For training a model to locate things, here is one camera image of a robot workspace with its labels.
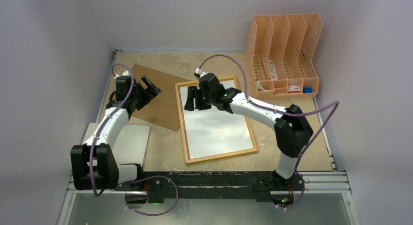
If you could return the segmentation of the brown backing board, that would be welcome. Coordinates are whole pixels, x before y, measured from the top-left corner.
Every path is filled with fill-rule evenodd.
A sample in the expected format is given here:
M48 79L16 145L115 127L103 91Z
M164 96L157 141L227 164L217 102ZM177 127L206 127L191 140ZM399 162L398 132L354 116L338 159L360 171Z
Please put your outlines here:
M145 75L156 87L162 90L162 93L141 110L128 115L126 109L121 108L123 102L119 104L120 102L116 100L115 86L115 90L111 93L106 106L105 116L112 115L112 121L119 116L125 122L131 120L132 117L136 117L169 130L178 131L180 129L180 118L175 84L187 82L188 80L137 64L132 67L130 74L146 89L147 86L141 80L141 76Z

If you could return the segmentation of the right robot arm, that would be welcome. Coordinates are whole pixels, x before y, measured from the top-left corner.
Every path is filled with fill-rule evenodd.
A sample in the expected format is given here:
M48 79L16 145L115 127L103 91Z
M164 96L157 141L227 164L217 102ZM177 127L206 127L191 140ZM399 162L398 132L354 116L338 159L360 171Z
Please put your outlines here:
M184 110L209 110L215 107L229 114L243 115L271 128L281 151L278 165L273 171L274 185L286 189L293 182L301 151L308 145L313 129L297 105L279 107L248 97L241 90L224 85L213 73L197 69L196 86L188 88Z

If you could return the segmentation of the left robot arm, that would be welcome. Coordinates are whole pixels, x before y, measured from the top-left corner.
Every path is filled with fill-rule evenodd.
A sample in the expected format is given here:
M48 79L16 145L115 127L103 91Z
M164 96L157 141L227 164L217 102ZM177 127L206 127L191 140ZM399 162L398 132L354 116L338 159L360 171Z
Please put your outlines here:
M110 95L103 120L83 144L72 147L72 175L77 190L115 189L124 182L132 190L144 187L141 164L119 164L113 152L115 141L132 114L162 92L145 75L141 80L145 88L130 75L118 76L116 90Z

